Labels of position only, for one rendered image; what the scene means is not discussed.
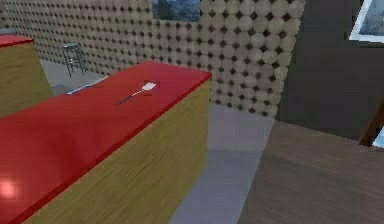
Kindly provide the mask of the red topped wooden counter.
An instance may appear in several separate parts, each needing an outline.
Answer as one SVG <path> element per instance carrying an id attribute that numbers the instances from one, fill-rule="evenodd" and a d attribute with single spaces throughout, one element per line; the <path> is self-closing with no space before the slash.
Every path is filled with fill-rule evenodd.
<path id="1" fill-rule="evenodd" d="M 205 166 L 210 79 L 145 62 L 1 118 L 0 224 L 168 224 Z"/>

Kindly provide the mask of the grey metal stool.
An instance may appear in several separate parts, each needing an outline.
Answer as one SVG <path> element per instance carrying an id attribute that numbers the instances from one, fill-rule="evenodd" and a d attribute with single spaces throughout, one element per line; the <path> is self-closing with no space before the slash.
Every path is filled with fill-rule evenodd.
<path id="1" fill-rule="evenodd" d="M 74 73 L 74 67 L 79 66 L 82 74 L 85 74 L 85 64 L 80 45 L 75 42 L 64 43 L 61 46 L 61 52 L 68 70 L 69 76 Z"/>

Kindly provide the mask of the red topped wooden cabinet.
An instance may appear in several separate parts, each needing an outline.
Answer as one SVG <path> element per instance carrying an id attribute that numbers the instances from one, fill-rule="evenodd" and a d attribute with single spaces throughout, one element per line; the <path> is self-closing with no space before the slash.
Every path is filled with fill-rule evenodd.
<path id="1" fill-rule="evenodd" d="M 0 36 L 0 118 L 52 96 L 34 40 Z"/>

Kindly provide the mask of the brown wooden door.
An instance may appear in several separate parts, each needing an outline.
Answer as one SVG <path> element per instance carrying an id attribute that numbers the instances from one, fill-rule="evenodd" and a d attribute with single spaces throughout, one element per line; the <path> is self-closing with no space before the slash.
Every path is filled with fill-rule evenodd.
<path id="1" fill-rule="evenodd" d="M 359 144 L 367 147 L 373 145 L 374 140 L 379 135 L 384 126 L 384 97 L 382 98 L 374 116 L 369 122 L 364 134 L 359 140 Z"/>

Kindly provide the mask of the white framed window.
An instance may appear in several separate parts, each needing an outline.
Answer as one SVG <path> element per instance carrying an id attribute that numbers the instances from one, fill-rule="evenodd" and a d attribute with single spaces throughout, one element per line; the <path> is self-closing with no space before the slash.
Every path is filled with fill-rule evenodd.
<path id="1" fill-rule="evenodd" d="M 384 0 L 362 1 L 349 39 L 384 44 Z"/>

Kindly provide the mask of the blue handled knife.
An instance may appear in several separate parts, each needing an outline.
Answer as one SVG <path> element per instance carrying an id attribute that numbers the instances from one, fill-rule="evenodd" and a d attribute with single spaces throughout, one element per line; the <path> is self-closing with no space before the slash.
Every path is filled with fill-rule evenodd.
<path id="1" fill-rule="evenodd" d="M 92 86 L 94 86 L 94 85 L 96 85 L 96 84 L 98 84 L 98 83 L 100 83 L 100 82 L 102 82 L 102 81 L 104 81 L 104 80 L 106 80 L 106 79 L 108 79 L 108 78 L 109 78 L 109 76 L 105 76 L 105 77 L 103 77 L 103 78 L 94 80 L 94 81 L 92 81 L 92 82 L 90 82 L 90 83 L 88 83 L 88 84 L 85 84 L 85 85 L 83 85 L 83 86 L 80 86 L 80 87 L 78 87 L 78 88 L 75 88 L 75 89 L 73 89 L 73 90 L 67 92 L 66 94 L 67 94 L 67 95 L 72 95 L 72 94 L 74 94 L 74 93 L 76 93 L 76 92 L 78 92 L 78 91 L 80 91 L 80 90 L 82 90 L 82 89 L 84 89 L 84 88 L 92 87 Z"/>

